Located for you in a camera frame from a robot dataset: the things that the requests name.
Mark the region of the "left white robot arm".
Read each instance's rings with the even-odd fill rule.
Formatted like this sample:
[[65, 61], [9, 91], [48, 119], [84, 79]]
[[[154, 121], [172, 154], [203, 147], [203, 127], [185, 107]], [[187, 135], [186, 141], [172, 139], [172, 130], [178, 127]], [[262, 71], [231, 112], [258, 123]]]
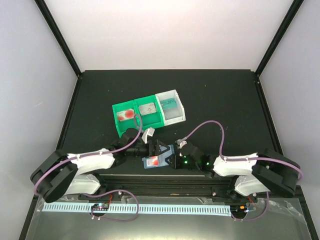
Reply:
[[30, 176], [34, 194], [53, 203], [66, 195], [85, 194], [103, 199], [108, 188], [96, 174], [122, 165], [128, 157], [162, 163], [171, 154], [173, 147], [158, 139], [148, 139], [147, 130], [128, 128], [108, 148], [85, 153], [66, 153], [55, 150]]

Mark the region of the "blue card holder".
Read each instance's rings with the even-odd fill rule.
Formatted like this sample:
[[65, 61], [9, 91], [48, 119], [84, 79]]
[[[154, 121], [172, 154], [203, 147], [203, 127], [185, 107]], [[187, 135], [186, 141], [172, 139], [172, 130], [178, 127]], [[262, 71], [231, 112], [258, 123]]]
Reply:
[[143, 157], [142, 158], [142, 162], [143, 162], [143, 166], [145, 169], [151, 169], [151, 168], [159, 168], [159, 167], [166, 167], [168, 166], [168, 164], [166, 163], [165, 161], [165, 158], [169, 157], [170, 155], [174, 154], [175, 151], [174, 151], [174, 145], [173, 144], [170, 144], [168, 145], [169, 146], [169, 149], [167, 152], [161, 154], [161, 155], [158, 155], [158, 160], [159, 160], [159, 165], [158, 166], [151, 166], [151, 167], [148, 167], [146, 165], [146, 159], [150, 158], [150, 157]]

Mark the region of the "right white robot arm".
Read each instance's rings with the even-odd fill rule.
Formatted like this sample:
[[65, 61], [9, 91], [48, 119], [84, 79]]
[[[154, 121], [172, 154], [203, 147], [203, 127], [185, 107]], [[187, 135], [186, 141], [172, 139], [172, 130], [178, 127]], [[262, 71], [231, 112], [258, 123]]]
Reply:
[[197, 170], [208, 178], [232, 177], [233, 184], [228, 187], [226, 195], [234, 202], [264, 192], [291, 198], [297, 182], [303, 177], [298, 164], [270, 149], [249, 155], [220, 154], [214, 157], [186, 142], [178, 146], [165, 161], [173, 169]]

